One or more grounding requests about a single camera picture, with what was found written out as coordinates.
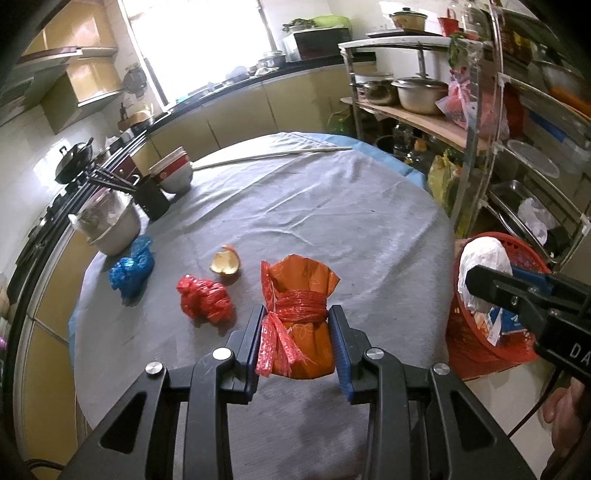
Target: gray tablecloth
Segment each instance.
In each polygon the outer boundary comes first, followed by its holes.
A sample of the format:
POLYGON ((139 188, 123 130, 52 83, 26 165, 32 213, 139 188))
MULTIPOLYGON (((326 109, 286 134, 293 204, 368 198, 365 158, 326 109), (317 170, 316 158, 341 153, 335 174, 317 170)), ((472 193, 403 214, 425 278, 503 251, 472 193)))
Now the gray tablecloth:
MULTIPOLYGON (((271 144, 317 146, 279 134, 214 155, 271 144)), ((91 426, 147 363, 189 365, 226 343, 223 326, 189 321, 175 290, 187 273, 215 278, 209 264, 223 244, 232 244, 242 260, 239 279, 228 286, 238 317, 230 330, 244 327, 252 307, 262 303, 261 260, 273 264, 296 253, 341 278, 329 305, 341 304, 373 345, 412 365, 446 359, 450 223, 428 193, 360 152, 198 171, 191 191, 146 233, 154 240, 156 266, 133 306, 124 306, 109 286, 112 259, 99 254, 86 271, 74 375, 91 426)), ((354 478, 365 454, 367 415, 365 406, 345 401, 336 374, 313 381, 262 378, 250 405, 229 406, 235 478, 354 478)))

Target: microwave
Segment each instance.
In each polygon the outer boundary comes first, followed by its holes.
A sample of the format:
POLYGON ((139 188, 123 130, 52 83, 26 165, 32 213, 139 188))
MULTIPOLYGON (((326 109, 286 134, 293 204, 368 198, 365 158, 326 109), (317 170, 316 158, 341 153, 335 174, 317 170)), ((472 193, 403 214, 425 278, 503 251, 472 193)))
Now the microwave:
POLYGON ((347 27, 312 28, 293 32, 283 39, 288 61, 339 55, 339 43, 351 41, 347 27))

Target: plastic basket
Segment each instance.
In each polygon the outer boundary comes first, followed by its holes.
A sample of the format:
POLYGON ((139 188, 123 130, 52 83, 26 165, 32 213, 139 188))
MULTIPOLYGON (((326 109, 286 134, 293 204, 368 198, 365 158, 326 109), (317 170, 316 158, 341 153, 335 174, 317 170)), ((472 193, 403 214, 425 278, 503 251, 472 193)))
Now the plastic basket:
MULTIPOLYGON (((498 239, 514 267, 534 273, 550 273, 544 261, 524 241, 499 232, 481 233, 471 240, 481 236, 498 239)), ((523 332, 504 335, 499 340, 499 344, 493 346, 478 329, 474 317, 465 308, 457 291, 462 251, 463 248, 458 253, 453 266, 454 296, 446 331, 450 366, 460 378, 466 380, 535 360, 537 358, 533 350, 535 337, 532 334, 523 332)))

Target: range hood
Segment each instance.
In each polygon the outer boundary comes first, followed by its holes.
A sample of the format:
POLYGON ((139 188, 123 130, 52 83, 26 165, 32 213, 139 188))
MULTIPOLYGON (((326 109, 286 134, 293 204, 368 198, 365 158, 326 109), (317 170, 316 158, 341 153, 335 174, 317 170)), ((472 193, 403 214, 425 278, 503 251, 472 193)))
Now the range hood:
POLYGON ((0 126, 39 105, 71 62, 112 57, 116 52, 112 47, 61 47, 21 57, 0 90, 0 126))

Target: silver screw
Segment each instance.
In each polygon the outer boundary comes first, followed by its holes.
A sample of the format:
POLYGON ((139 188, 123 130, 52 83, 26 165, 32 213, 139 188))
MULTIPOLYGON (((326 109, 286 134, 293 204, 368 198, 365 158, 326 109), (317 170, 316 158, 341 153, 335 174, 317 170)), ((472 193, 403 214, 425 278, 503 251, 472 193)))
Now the silver screw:
POLYGON ((447 375, 450 371, 452 371, 449 368, 449 365, 443 363, 433 365, 433 370, 435 370, 437 375, 447 375))
POLYGON ((365 352, 365 355, 371 358, 371 360, 380 360, 384 357, 384 352, 376 347, 371 347, 365 352))
POLYGON ((160 362, 150 362, 146 365, 146 373, 151 377, 158 375, 164 369, 164 365, 160 362))
POLYGON ((216 360, 228 360, 232 356, 232 351, 229 348, 221 347, 213 351, 213 357, 216 360))

